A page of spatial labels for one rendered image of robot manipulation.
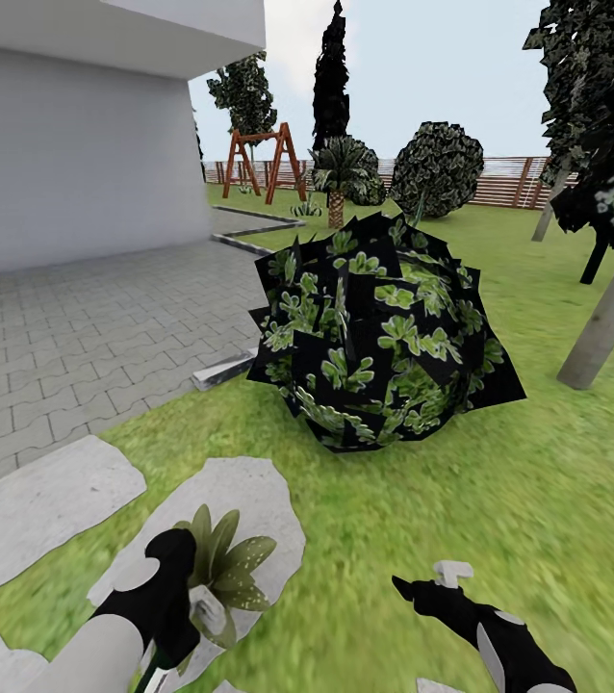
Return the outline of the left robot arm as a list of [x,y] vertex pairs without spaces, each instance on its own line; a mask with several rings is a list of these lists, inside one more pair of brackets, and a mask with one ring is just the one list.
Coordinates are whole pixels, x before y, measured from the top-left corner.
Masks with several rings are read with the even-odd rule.
[[171,669],[197,647],[194,613],[213,634],[222,633],[225,607],[203,584],[188,587],[190,534],[160,532],[145,553],[117,575],[112,594],[23,693],[128,693],[150,643]]

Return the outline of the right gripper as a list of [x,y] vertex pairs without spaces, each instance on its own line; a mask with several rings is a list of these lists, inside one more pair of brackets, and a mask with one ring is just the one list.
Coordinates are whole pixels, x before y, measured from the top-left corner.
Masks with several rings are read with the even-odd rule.
[[467,599],[462,586],[445,588],[443,585],[435,584],[434,580],[406,582],[398,577],[393,577],[393,584],[404,600],[414,602],[416,613],[435,616],[455,630],[454,609],[462,600]]

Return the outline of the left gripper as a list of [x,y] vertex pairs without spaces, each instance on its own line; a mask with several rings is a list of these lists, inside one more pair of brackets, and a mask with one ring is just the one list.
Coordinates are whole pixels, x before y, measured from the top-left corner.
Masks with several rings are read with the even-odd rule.
[[197,647],[200,641],[200,632],[192,626],[192,616],[187,597],[181,607],[172,613],[168,613],[152,638],[156,646],[166,657],[170,668],[173,669]]

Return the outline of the insectifuge atomizer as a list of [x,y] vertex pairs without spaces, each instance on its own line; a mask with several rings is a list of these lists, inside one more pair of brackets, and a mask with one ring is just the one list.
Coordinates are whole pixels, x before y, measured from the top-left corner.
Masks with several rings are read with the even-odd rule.
[[160,693],[170,671],[170,665],[159,649],[142,675],[142,679],[135,693]]

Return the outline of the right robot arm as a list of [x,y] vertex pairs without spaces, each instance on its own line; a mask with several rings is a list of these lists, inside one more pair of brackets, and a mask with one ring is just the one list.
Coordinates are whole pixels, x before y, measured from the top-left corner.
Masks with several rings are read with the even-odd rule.
[[393,577],[393,584],[416,613],[437,617],[480,651],[499,693],[577,693],[572,676],[526,636],[525,621],[464,596],[456,579],[473,578],[469,562],[442,559],[434,569],[431,582]]

